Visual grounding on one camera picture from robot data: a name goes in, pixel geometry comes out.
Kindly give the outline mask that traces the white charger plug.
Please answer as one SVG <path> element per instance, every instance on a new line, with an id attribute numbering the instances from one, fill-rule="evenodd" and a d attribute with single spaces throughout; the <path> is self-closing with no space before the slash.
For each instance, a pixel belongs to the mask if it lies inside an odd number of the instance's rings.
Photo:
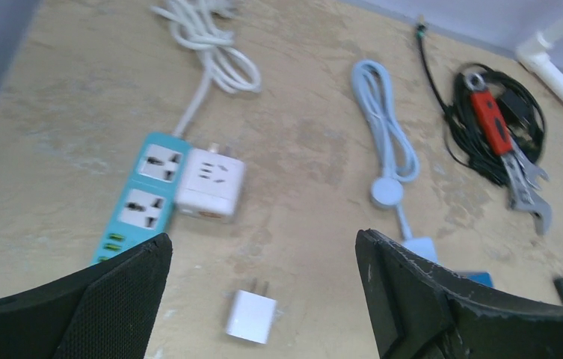
<path id="1" fill-rule="evenodd" d="M 256 291 L 256 280 L 250 290 L 238 289 L 227 319 L 226 334 L 241 340 L 265 345 L 274 321 L 277 301 L 267 296 L 269 282 Z"/>

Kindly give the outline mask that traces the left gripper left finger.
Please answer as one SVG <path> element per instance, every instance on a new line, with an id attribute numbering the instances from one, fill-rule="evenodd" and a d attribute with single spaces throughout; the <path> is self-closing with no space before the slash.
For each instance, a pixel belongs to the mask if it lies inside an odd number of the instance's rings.
<path id="1" fill-rule="evenodd" d="M 0 358 L 143 358 L 173 254 L 162 233 L 0 298 Z"/>

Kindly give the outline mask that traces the blue power strip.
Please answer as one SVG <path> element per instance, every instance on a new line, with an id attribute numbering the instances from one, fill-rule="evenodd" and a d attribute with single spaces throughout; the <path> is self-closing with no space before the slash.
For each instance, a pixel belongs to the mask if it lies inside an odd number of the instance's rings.
<path id="1" fill-rule="evenodd" d="M 402 245 L 409 251 L 413 252 L 419 257 L 429 260 L 435 264 L 440 264 L 437 250 L 433 239 L 430 237 L 417 237 L 412 239 L 405 239 Z M 494 288 L 493 278 L 490 272 L 479 269 L 466 269 L 466 268 L 453 268 L 448 267 L 455 273 L 459 274 L 466 279 L 474 281 L 486 287 Z"/>

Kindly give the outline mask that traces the teal power strip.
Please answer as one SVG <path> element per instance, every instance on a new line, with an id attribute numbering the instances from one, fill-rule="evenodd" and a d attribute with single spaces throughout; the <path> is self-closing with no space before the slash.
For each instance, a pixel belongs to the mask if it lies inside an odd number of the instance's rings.
<path id="1" fill-rule="evenodd" d="M 146 137 L 94 251 L 93 265 L 168 231 L 191 149 L 172 135 L 152 132 Z"/>

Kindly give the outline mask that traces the white plug adapter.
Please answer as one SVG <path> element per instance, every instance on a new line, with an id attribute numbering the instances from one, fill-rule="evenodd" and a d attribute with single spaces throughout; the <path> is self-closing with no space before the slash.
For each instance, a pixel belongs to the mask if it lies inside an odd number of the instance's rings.
<path id="1" fill-rule="evenodd" d="M 221 223 L 236 216 L 246 164 L 220 153 L 194 148 L 175 195 L 178 213 Z"/>

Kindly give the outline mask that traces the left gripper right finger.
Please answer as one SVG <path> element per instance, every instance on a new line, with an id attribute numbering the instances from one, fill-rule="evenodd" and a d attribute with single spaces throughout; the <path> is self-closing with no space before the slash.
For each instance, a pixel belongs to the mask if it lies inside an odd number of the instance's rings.
<path id="1" fill-rule="evenodd" d="M 355 254 L 381 358 L 563 358 L 563 306 L 476 283 L 375 230 Z"/>

